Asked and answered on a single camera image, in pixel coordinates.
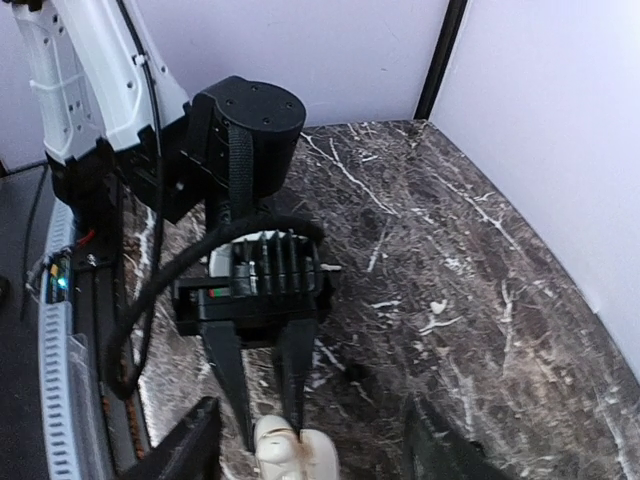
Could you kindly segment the white charging case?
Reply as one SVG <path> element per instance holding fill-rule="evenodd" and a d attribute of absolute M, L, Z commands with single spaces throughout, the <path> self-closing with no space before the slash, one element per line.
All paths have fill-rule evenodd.
<path fill-rule="evenodd" d="M 293 427 L 277 415 L 265 415 L 254 429 L 255 459 L 265 480 L 338 480 L 340 464 L 334 442 L 316 429 Z"/>

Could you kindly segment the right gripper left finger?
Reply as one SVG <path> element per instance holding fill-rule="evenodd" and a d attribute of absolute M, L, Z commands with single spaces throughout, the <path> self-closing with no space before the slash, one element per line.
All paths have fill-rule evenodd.
<path fill-rule="evenodd" d="M 221 431 L 219 400 L 203 397 L 157 447 L 118 479 L 218 480 Z"/>

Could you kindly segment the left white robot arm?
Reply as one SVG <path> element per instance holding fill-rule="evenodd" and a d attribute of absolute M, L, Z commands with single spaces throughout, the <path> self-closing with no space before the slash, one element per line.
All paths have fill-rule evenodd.
<path fill-rule="evenodd" d="M 84 234 L 108 224 L 103 180 L 122 174 L 166 222 L 206 206 L 205 236 L 151 276 L 103 351 L 120 399 L 144 369 L 120 366 L 133 328 L 149 329 L 174 291 L 180 333 L 202 339 L 245 445 L 269 432 L 310 439 L 304 390 L 331 284 L 323 230 L 263 206 L 283 185 L 305 121 L 289 91 L 230 76 L 189 97 L 132 1 L 14 1 L 41 108 L 56 196 Z"/>

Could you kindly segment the left black frame post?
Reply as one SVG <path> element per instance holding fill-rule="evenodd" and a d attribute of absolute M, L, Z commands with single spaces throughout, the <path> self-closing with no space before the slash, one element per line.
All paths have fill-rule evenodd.
<path fill-rule="evenodd" d="M 448 1 L 426 79 L 414 113 L 415 119 L 428 120 L 431 116 L 467 4 L 467 0 Z"/>

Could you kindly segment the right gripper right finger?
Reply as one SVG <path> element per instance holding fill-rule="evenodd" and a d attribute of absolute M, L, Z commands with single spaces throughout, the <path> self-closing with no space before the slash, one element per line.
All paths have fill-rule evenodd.
<path fill-rule="evenodd" d="M 403 479 L 509 479 L 425 398 L 408 396 L 404 409 Z"/>

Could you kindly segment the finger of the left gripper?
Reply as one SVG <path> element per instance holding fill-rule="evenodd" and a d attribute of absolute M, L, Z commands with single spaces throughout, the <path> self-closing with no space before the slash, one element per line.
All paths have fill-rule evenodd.
<path fill-rule="evenodd" d="M 304 426 L 304 388 L 313 363 L 316 319 L 291 320 L 278 339 L 283 413 L 294 432 Z"/>
<path fill-rule="evenodd" d="M 200 335 L 214 375 L 238 424 L 244 446 L 254 449 L 253 422 L 246 385 L 242 348 L 232 321 L 206 322 Z"/>

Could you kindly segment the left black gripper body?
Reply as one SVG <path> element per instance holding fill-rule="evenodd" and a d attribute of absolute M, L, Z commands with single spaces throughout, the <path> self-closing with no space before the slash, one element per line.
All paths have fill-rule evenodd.
<path fill-rule="evenodd" d="M 296 234 L 242 236 L 211 252 L 207 276 L 172 284 L 180 335 L 231 321 L 244 348 L 275 344 L 290 320 L 323 322 L 333 294 L 334 273 L 322 266 L 317 243 Z"/>

